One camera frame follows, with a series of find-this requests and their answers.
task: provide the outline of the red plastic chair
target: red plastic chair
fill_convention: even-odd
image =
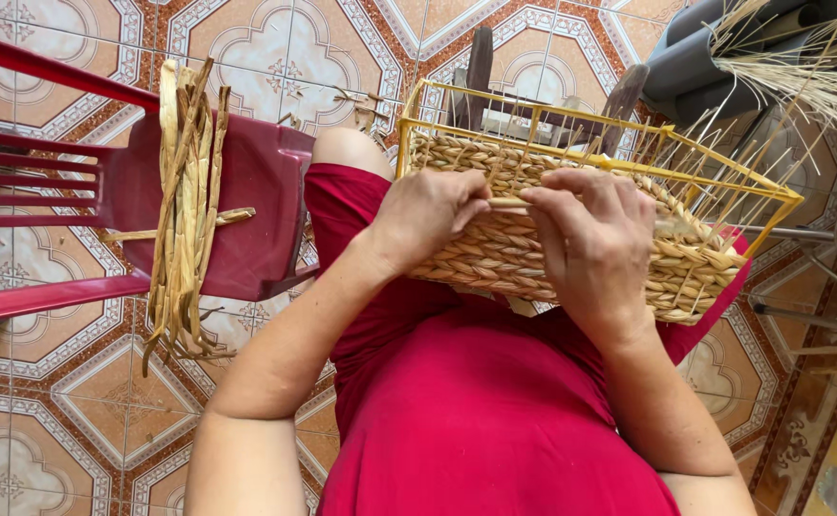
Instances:
[[[70,188],[93,198],[0,195],[0,205],[92,208],[95,215],[0,215],[0,227],[93,226],[133,231],[157,228],[161,205],[158,165],[161,129],[158,96],[0,41],[0,66],[60,85],[141,106],[145,118],[132,126],[129,146],[37,140],[0,134],[0,145],[91,156],[97,164],[58,161],[0,152],[0,165],[37,167],[95,175],[94,181],[1,174],[0,185]],[[306,221],[304,171],[314,139],[288,127],[231,115],[224,140],[219,208],[256,208],[254,217],[215,230],[202,294],[260,301],[297,285],[317,265],[296,269]],[[112,276],[0,291],[0,319],[147,292],[153,240],[124,241],[135,266],[129,276]]]

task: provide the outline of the knee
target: knee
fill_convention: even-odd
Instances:
[[[377,144],[355,129],[329,128],[321,132],[313,145],[313,163],[335,163],[376,173],[392,181],[395,173]]]

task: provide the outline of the red dress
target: red dress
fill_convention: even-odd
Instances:
[[[373,220],[389,186],[351,167],[310,166],[305,199],[324,270]],[[658,323],[675,364],[748,271],[695,326]],[[600,354],[561,309],[527,318],[443,284],[399,278],[331,359],[342,449],[318,514],[679,513],[661,478],[616,433]]]

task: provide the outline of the wicker basket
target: wicker basket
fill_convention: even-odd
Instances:
[[[480,170],[488,179],[495,196],[513,197],[523,188],[539,185],[543,172],[560,167],[597,167],[630,177],[642,191],[656,199],[658,213],[673,214],[687,223],[694,234],[685,236],[655,232],[645,287],[648,304],[658,321],[697,323],[715,302],[718,294],[746,264],[768,229],[803,201],[799,194],[783,184],[770,181],[676,134],[672,127],[650,128],[560,107],[525,104],[516,99],[494,97],[502,103],[513,103],[515,108],[531,110],[527,140],[515,140],[437,123],[437,119],[446,114],[446,110],[429,108],[426,103],[419,107],[423,88],[439,90],[438,98],[445,106],[446,95],[441,95],[440,90],[445,93],[453,90],[463,95],[494,97],[456,86],[421,81],[404,107],[404,115],[399,121],[403,138],[399,149],[397,177],[422,168],[459,172]],[[434,97],[434,92],[424,98],[428,97]],[[548,119],[542,115],[546,112],[557,112],[563,118],[572,120],[577,118],[606,126],[619,126],[629,132],[630,140],[644,142],[644,135],[654,134],[651,161],[644,164],[611,159],[594,155],[592,148],[561,150],[540,145],[533,141],[533,135],[537,134],[539,121],[542,118]],[[672,159],[664,161],[674,163],[668,164],[670,168],[654,166],[658,156],[664,156],[665,141],[676,145],[676,149],[670,153]],[[634,154],[633,151],[629,152],[629,156]],[[645,161],[645,154],[642,152],[640,161]],[[700,171],[707,163],[722,163],[729,167],[730,173],[725,174],[724,180],[716,181],[706,179],[697,172],[679,171],[684,165]],[[673,194],[667,188],[678,193]],[[687,209],[687,204],[696,202],[697,195],[702,193],[714,199],[700,205],[703,213],[715,213],[705,209],[712,202],[724,203],[719,206],[717,220],[711,225],[703,223]],[[732,209],[737,202],[744,202],[750,194],[761,197],[763,206],[769,200],[776,200],[782,205],[769,219],[767,230],[748,252],[741,255],[731,246],[735,237],[730,231],[723,230],[728,228],[728,214],[725,211]],[[522,299],[556,303],[555,292],[546,279],[543,265],[542,249],[533,221],[522,215],[492,213],[471,221],[459,239],[450,242],[411,275]]]

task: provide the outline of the yellow metal frame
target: yellow metal frame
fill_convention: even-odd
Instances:
[[[421,106],[419,106],[418,104],[419,93],[425,87],[440,88],[445,91],[450,91],[451,94],[461,93],[468,96],[496,100],[505,104],[515,105],[517,108],[529,108],[532,110],[532,115],[530,117],[529,137],[527,138],[527,140],[498,138],[489,136],[487,134],[472,132],[467,129],[451,127],[445,124],[425,122],[424,120],[421,120],[418,117],[418,110],[421,108]],[[436,107],[430,108],[435,109],[435,111],[439,111],[439,109]],[[650,134],[657,134],[659,135],[658,148],[660,147],[660,143],[665,141],[666,139],[679,141],[688,148],[695,149],[697,152],[705,155],[706,157],[716,160],[730,167],[731,169],[739,172],[742,175],[748,176],[749,179],[756,181],[761,187],[746,186],[737,183],[725,183],[723,181],[715,181],[713,179],[700,177],[698,175],[693,176],[689,173],[675,172],[665,168],[653,166],[652,164],[633,163],[631,161],[608,158],[605,155],[588,154],[580,150],[558,149],[555,147],[550,147],[549,145],[535,143],[533,142],[533,136],[537,134],[537,128],[540,123],[539,117],[543,112],[554,113],[556,115],[569,118],[577,118],[582,120],[590,120],[593,122],[600,122],[602,124],[608,124],[623,129],[634,129],[638,131],[645,131]],[[801,194],[792,191],[790,188],[784,185],[779,185],[778,183],[771,181],[767,177],[759,175],[758,173],[752,170],[749,170],[747,167],[735,162],[731,158],[727,158],[726,156],[718,152],[715,152],[714,150],[711,150],[710,148],[705,147],[704,145],[701,145],[696,141],[690,140],[676,133],[674,131],[674,126],[663,126],[659,128],[646,127],[642,124],[636,124],[633,122],[619,120],[616,118],[602,117],[600,115],[593,115],[590,113],[585,113],[583,111],[570,109],[568,107],[557,107],[536,104],[516,98],[498,96],[488,92],[481,92],[467,88],[462,88],[459,86],[436,83],[434,81],[429,81],[428,79],[420,79],[416,83],[416,87],[412,90],[408,100],[406,100],[406,104],[403,106],[403,114],[397,122],[397,128],[399,130],[399,135],[401,138],[399,143],[399,154],[397,159],[397,179],[401,178],[408,171],[408,154],[410,148],[409,138],[412,135],[411,130],[416,128],[423,128],[428,129],[429,131],[439,130],[458,136],[464,136],[477,141],[504,145],[514,149],[519,149],[521,151],[524,151],[525,153],[532,151],[539,154],[552,156],[553,158],[561,159],[562,157],[564,157],[565,159],[569,159],[572,161],[591,164],[597,168],[607,171],[620,170],[625,172],[638,172],[656,177],[662,177],[665,179],[672,179],[674,181],[684,181],[692,184],[701,184],[707,186],[721,186],[729,190],[738,190],[739,192],[749,192],[753,194],[763,195],[782,202],[783,205],[781,205],[775,211],[775,214],[766,224],[765,230],[762,233],[760,233],[756,241],[750,246],[747,252],[744,253],[744,256],[748,257],[752,256],[752,254],[759,248],[759,246],[762,244],[762,241],[765,240],[765,237],[769,234],[769,231],[773,227],[775,227],[779,222],[781,222],[785,217],[787,217],[788,214],[791,213],[798,205],[804,202],[804,197]]]

